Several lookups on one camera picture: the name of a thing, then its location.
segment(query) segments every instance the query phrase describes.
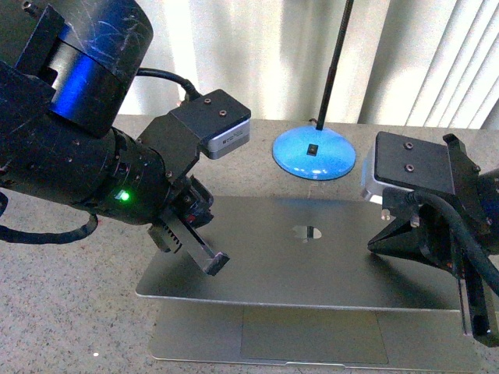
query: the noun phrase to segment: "cable wrap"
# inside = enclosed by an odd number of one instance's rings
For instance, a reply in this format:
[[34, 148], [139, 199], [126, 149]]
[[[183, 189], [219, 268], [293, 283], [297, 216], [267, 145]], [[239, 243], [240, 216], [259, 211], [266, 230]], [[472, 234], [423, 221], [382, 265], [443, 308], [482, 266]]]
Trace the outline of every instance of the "cable wrap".
[[[0, 192], [0, 217], [4, 214], [9, 198]], [[76, 230], [62, 233], [32, 233], [17, 231], [0, 225], [0, 240], [18, 244], [69, 244], [90, 236], [98, 226], [97, 215], [91, 214], [88, 222]]]
[[454, 232], [455, 237], [462, 244], [469, 262], [492, 291], [499, 296], [499, 270], [492, 264], [480, 244], [471, 236], [465, 222], [458, 212], [455, 211], [454, 207], [439, 196], [424, 191], [409, 192], [406, 195], [406, 199], [408, 203], [430, 205], [442, 214], [448, 222], [450, 229]]

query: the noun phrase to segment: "cable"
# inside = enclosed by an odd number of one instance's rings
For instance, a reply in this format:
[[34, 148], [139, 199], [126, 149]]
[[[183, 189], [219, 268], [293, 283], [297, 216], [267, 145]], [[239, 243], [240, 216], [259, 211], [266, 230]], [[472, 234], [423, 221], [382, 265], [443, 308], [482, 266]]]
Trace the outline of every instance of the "cable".
[[[0, 192], [0, 216], [4, 214], [8, 203], [7, 196]], [[97, 225], [98, 220], [95, 214], [91, 214], [88, 222], [82, 227], [60, 234], [23, 232], [0, 225], [0, 240], [20, 244], [69, 244], [90, 236]]]
[[480, 244], [471, 236], [461, 216], [452, 205], [439, 196], [424, 191], [409, 192], [406, 199], [409, 203], [430, 205], [442, 214], [458, 241], [461, 242], [469, 262], [492, 291], [499, 296], [499, 270], [489, 260]]
[[166, 72], [159, 69], [140, 68], [137, 71], [136, 76], [152, 76], [154, 78], [162, 78], [178, 83], [186, 91], [186, 99], [188, 101], [193, 101], [201, 97], [201, 94], [197, 92], [196, 87], [188, 79], [182, 78], [173, 72]]

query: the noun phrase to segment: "granite countertop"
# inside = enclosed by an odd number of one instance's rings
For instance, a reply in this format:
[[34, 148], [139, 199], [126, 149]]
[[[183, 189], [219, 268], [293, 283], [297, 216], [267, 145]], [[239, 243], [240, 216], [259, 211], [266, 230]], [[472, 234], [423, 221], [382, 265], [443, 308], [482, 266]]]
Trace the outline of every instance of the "granite countertop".
[[[119, 116], [115, 125], [137, 137], [151, 119]], [[362, 161], [379, 131], [441, 143], [444, 134], [453, 132], [483, 171], [499, 167], [499, 132], [328, 124], [352, 142], [357, 152], [356, 166], [336, 181], [307, 181], [285, 173], [271, 156], [275, 137], [297, 125], [300, 124], [253, 120], [248, 144], [217, 161], [202, 156], [193, 173], [214, 195], [360, 201]], [[7, 195], [10, 204], [2, 224], [11, 228], [58, 232], [87, 220], [86, 213], [66, 206], [15, 192]], [[105, 217], [92, 236], [71, 245], [2, 243], [0, 372], [331, 372], [327, 368], [154, 360], [147, 345], [161, 302], [138, 298], [134, 290], [155, 253], [146, 227], [129, 226]], [[480, 372], [499, 372], [499, 349], [475, 345], [482, 362]]]

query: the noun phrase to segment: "blue lamp base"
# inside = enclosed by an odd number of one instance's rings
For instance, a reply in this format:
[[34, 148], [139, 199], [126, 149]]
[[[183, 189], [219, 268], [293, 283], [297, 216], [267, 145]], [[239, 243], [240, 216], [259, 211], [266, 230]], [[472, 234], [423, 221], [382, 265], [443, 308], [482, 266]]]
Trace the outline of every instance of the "blue lamp base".
[[272, 151], [275, 162], [300, 178], [328, 181], [348, 174], [356, 162], [352, 144], [331, 129], [305, 125], [282, 133]]

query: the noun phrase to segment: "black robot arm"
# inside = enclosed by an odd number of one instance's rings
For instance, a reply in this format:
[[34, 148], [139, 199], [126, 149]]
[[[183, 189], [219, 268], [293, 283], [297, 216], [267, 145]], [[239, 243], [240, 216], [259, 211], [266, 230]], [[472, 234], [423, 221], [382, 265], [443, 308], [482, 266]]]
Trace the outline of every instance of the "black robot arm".
[[[23, 45], [0, 45], [0, 186], [91, 217], [153, 224], [150, 233], [165, 251], [182, 246], [182, 235], [172, 234], [180, 222], [178, 230], [199, 244], [184, 248], [214, 275], [228, 257], [195, 231], [211, 220], [213, 198], [187, 173], [201, 152], [215, 159], [247, 142], [250, 110], [222, 90], [201, 96], [187, 79], [140, 69], [153, 30], [133, 0], [0, 6], [11, 15], [2, 34]], [[176, 78], [188, 100], [132, 139], [112, 123], [138, 72]], [[82, 238], [95, 225], [91, 218], [64, 238]], [[13, 232], [5, 234], [11, 242], [19, 238]]]
[[465, 332], [497, 347], [499, 271], [488, 256], [499, 253], [499, 170], [480, 174], [456, 136], [444, 141], [378, 133], [364, 163], [364, 196], [382, 196], [382, 218], [391, 223], [368, 248], [452, 274]]

